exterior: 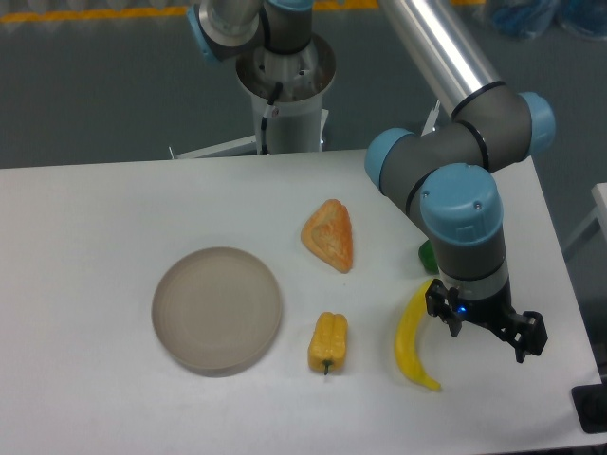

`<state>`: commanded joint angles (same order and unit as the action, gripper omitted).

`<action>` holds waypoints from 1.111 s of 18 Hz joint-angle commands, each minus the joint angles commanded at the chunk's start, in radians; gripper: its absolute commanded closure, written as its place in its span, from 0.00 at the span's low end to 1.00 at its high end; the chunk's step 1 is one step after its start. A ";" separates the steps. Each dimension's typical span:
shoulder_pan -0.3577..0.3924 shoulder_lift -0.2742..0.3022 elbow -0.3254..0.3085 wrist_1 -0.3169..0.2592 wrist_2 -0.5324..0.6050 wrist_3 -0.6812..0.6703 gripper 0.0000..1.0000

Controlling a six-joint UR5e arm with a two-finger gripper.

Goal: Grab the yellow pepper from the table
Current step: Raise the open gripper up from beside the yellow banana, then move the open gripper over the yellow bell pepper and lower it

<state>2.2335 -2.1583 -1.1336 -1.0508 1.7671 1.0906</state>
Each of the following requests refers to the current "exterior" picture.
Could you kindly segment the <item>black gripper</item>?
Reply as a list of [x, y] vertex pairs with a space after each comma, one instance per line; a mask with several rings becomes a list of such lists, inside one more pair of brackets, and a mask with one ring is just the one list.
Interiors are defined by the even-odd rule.
[[462, 324], [469, 322], [504, 339], [522, 364], [528, 355], [540, 356], [548, 340], [543, 315], [535, 311], [516, 313], [511, 304], [509, 280], [502, 288], [482, 299], [467, 299], [457, 287], [447, 287], [439, 279], [431, 280], [425, 292], [427, 313], [440, 318], [457, 337]]

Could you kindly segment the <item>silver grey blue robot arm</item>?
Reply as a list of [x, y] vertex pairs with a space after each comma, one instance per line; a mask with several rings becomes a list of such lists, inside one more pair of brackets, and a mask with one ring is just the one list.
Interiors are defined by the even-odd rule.
[[[321, 148], [323, 92], [334, 54], [312, 30], [309, 1], [198, 1], [187, 17], [205, 58], [234, 59], [251, 97], [261, 155]], [[419, 136], [393, 128], [369, 145], [364, 169], [429, 239], [438, 278], [425, 303], [457, 335], [464, 322], [539, 355], [541, 314], [511, 303], [503, 204], [493, 174], [546, 150], [555, 136], [549, 103], [513, 92], [495, 73], [447, 1], [383, 1], [380, 8], [450, 123]]]

